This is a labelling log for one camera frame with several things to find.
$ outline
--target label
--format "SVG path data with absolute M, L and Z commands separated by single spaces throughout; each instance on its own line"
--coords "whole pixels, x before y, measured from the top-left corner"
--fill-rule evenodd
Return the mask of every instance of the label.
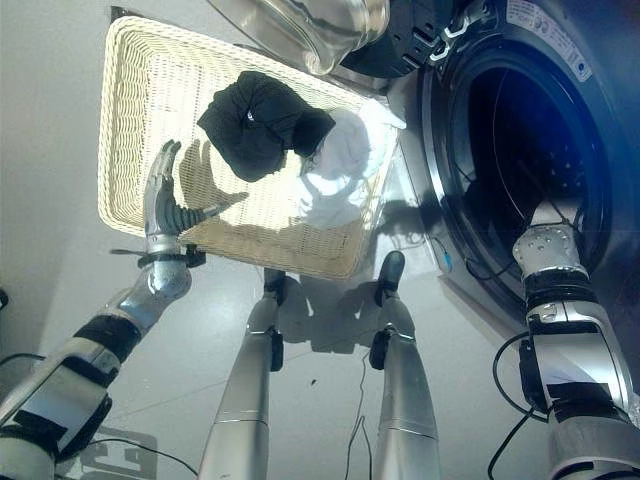
M 507 2 L 507 23 L 536 34 L 560 55 L 579 82 L 586 82 L 591 67 L 565 31 L 539 6 L 527 0 Z

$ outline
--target white towel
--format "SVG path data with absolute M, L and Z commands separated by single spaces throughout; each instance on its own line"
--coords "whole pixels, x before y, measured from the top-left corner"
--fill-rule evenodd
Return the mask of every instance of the white towel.
M 336 109 L 336 122 L 309 160 L 312 170 L 296 181 L 299 218 L 317 228 L 357 220 L 367 200 L 367 180 L 393 154 L 396 128 L 406 123 L 374 99 L 357 114 Z

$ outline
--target woven tray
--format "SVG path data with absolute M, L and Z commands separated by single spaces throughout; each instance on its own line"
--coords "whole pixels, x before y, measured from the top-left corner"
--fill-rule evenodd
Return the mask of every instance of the woven tray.
M 296 218 L 290 186 L 300 159 L 256 183 L 238 179 L 196 125 L 214 92 L 241 71 L 286 82 L 318 108 L 357 110 L 363 97 L 243 48 L 137 17 L 115 21 L 107 34 L 98 149 L 98 204 L 109 226 L 144 235 L 143 193 L 151 163 L 168 139 L 182 142 L 174 165 L 178 203 L 207 207 L 248 198 L 185 232 L 183 243 L 206 252 L 288 272 L 346 278 L 371 229 L 391 153 L 367 185 L 360 220 L 319 230 Z

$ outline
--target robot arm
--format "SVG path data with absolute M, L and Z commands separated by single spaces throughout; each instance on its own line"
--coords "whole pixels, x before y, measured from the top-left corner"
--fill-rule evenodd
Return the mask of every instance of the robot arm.
M 549 478 L 640 478 L 640 430 L 628 417 L 631 377 L 574 235 L 543 203 L 513 247 L 529 328 L 520 345 L 523 392 L 549 415 Z
M 178 235 L 228 205 L 176 204 L 171 176 L 180 143 L 156 157 L 144 197 L 146 255 L 133 287 L 113 297 L 0 405 L 0 478 L 53 478 L 55 463 L 85 448 L 111 408 L 107 387 L 162 312 L 191 286 L 204 254 L 182 254 Z

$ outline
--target white floor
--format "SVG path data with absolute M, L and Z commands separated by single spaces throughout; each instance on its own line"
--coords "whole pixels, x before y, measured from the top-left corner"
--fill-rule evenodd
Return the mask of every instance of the white floor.
M 243 41 L 205 0 L 120 4 Z M 132 258 L 110 256 L 108 250 L 139 248 L 139 239 L 108 229 L 96 211 L 108 5 L 105 0 L 0 2 L 0 281 L 11 297 L 0 314 L 2 356 L 50 352 L 136 276 Z M 396 161 L 387 200 L 412 206 L 406 184 L 402 162 Z M 491 455 L 517 422 L 519 415 L 491 380 L 491 360 L 503 339 L 442 284 L 420 237 L 397 234 L 400 230 L 380 234 L 371 261 L 351 282 L 303 277 L 292 283 L 281 312 L 285 364 L 271 376 L 270 479 L 344 478 L 361 358 L 378 313 L 361 285 L 374 278 L 393 248 L 403 248 L 408 259 L 400 295 L 414 317 L 430 382 L 443 478 L 486 478 Z M 210 257 L 193 276 L 191 292 L 168 309 L 110 389 L 114 407 L 101 434 L 155 445 L 197 466 L 244 322 L 261 295 L 262 272 Z M 306 314 L 300 315 L 301 309 Z M 21 365 L 0 372 L 2 394 L 26 370 Z M 520 398 L 514 352 L 505 355 L 501 375 Z M 367 366 L 363 413 L 374 442 L 382 380 L 381 372 Z M 544 478 L 545 438 L 541 424 L 526 424 L 495 477 Z M 119 444 L 91 447 L 61 465 L 59 473 L 84 480 L 193 478 L 171 460 Z M 362 435 L 354 442 L 350 478 L 367 478 Z

